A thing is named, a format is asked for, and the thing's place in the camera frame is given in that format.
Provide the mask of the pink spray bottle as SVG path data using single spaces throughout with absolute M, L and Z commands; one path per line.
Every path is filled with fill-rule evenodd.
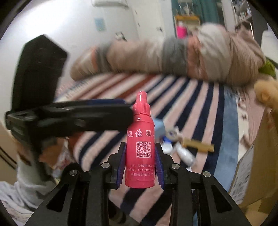
M 155 125 L 147 93 L 137 93 L 134 122 L 127 130 L 125 185 L 146 189 L 155 185 Z

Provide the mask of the tan plush toy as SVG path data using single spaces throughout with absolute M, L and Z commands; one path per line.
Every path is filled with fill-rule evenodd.
M 257 80 L 254 84 L 254 91 L 257 99 L 265 106 L 277 111 L 278 88 L 277 80 Z

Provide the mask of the white small bottle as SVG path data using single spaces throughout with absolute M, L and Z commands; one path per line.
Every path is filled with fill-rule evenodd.
M 179 142 L 174 146 L 175 151 L 177 152 L 180 159 L 188 166 L 191 167 L 195 163 L 195 156 L 187 149 L 184 148 Z

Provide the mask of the light blue square device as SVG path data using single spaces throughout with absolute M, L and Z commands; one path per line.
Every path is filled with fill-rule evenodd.
M 164 122 L 161 119 L 153 118 L 155 125 L 155 139 L 160 139 L 166 135 Z

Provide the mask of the green plush toy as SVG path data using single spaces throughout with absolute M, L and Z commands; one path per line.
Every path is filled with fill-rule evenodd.
M 276 79 L 276 69 L 278 69 L 278 64 L 272 59 L 266 57 L 266 62 L 264 66 L 259 69 L 259 73 L 270 75 Z

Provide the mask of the gold rectangular bar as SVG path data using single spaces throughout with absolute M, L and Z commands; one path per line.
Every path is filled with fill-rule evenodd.
M 195 148 L 200 152 L 214 152 L 213 144 L 205 144 L 197 140 L 184 139 L 183 146 Z

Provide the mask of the cardboard box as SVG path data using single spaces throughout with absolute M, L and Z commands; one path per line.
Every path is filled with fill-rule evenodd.
M 254 143 L 239 161 L 230 196 L 245 208 L 261 201 L 270 213 L 277 202 L 277 112 L 265 110 Z

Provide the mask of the crumpled white wrapper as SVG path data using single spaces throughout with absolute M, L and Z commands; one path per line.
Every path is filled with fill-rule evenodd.
M 176 126 L 174 128 L 166 128 L 165 134 L 161 138 L 162 141 L 169 141 L 169 142 L 182 142 L 183 136 L 182 133 L 179 131 L 179 127 Z

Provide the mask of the rolled beige patchwork duvet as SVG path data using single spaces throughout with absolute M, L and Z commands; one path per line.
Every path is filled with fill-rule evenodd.
M 184 39 L 112 41 L 85 51 L 73 64 L 71 78 L 106 72 L 172 74 L 230 86 L 257 80 L 266 58 L 246 28 L 237 33 L 204 23 Z

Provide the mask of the pink cup on shelf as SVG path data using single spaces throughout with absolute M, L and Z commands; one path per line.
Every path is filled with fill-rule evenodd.
M 187 28 L 185 26 L 178 25 L 176 28 L 177 38 L 184 39 L 187 37 Z

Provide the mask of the striped plush blanket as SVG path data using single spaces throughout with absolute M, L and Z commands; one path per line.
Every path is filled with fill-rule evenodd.
M 214 145 L 214 152 L 196 157 L 192 170 L 208 171 L 229 191 L 238 163 L 238 109 L 235 93 L 227 86 L 165 75 L 102 74 L 75 82 L 56 101 L 119 98 L 131 104 L 140 90 L 148 94 L 151 115 L 166 128 L 178 127 L 184 138 Z M 75 160 L 84 171 L 106 162 L 126 141 L 123 132 L 85 132 L 73 148 Z M 157 181 L 152 188 L 131 189 L 124 182 L 111 190 L 109 199 L 141 225 L 169 225 L 171 192 Z

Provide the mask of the yellow shelf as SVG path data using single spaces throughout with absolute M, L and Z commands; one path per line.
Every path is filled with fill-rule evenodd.
M 177 32 L 177 26 L 179 22 L 182 22 L 187 30 L 195 30 L 201 25 L 200 18 L 198 16 L 191 15 L 175 15 L 174 17 L 175 30 Z

